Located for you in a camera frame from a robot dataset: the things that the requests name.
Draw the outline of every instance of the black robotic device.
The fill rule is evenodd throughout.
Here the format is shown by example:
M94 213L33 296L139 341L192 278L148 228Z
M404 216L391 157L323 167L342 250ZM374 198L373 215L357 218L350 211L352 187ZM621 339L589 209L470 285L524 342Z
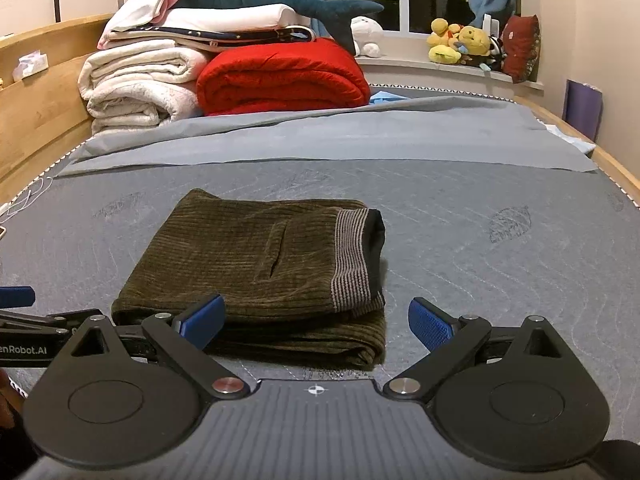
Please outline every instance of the black robotic device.
M0 366L47 367L24 405L45 456L24 479L640 479L640 446L603 442L607 402L543 317L492 327L415 298L409 325L430 354L382 391L251 391L202 352L223 321L217 295L135 326L98 310L0 314Z

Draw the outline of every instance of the yellow stuffed animal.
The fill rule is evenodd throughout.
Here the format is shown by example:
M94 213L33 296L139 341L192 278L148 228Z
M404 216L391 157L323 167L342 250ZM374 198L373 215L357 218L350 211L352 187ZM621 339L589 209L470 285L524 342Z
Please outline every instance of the yellow stuffed animal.
M448 45L436 45L429 50L429 60L444 65L455 65L462 54Z
M462 54L470 56L489 56L491 41L489 36L481 28L462 27L457 40L451 45Z
M431 48L437 45L452 46L450 42L456 39L456 34L460 32L460 28L457 23L449 25L447 20L436 18L431 22L431 30L433 32L427 38L427 44Z

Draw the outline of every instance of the red cushion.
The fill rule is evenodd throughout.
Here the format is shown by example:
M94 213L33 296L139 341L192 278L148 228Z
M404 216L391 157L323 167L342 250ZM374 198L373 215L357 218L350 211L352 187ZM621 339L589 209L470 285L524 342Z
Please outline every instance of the red cushion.
M540 22L537 16L511 16L502 32L507 57L502 71L514 83L526 81L540 56Z
M210 116L353 108L370 98L356 60L327 38L222 52L200 74L197 93Z

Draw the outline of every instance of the red folded blanket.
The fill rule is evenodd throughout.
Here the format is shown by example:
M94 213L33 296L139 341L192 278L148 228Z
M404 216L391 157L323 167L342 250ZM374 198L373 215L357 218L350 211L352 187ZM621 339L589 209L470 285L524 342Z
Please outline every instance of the red folded blanket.
M209 116L354 108L370 98L356 60L327 38L222 52L200 74L197 91Z

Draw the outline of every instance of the wooden headboard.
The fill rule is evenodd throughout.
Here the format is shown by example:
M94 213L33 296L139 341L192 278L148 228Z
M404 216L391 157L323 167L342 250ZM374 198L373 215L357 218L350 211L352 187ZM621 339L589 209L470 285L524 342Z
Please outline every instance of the wooden headboard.
M78 74L110 15L56 23L0 40L0 204L91 136ZM49 69L13 82L18 58L39 50Z

